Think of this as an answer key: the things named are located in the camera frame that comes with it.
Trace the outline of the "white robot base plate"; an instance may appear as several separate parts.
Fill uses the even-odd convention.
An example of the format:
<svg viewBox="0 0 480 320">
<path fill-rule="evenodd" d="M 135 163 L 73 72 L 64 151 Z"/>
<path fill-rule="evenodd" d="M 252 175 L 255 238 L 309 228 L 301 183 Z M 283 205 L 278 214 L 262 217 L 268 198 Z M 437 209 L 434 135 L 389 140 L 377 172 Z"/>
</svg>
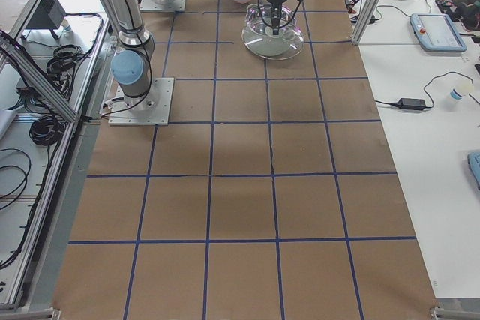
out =
<svg viewBox="0 0 480 320">
<path fill-rule="evenodd" d="M 137 100 L 125 97 L 121 87 L 116 89 L 116 97 L 121 100 L 112 104 L 108 123 L 112 126 L 166 126 L 170 119 L 174 78 L 154 78 L 150 92 L 141 103 L 131 108 Z"/>
</svg>

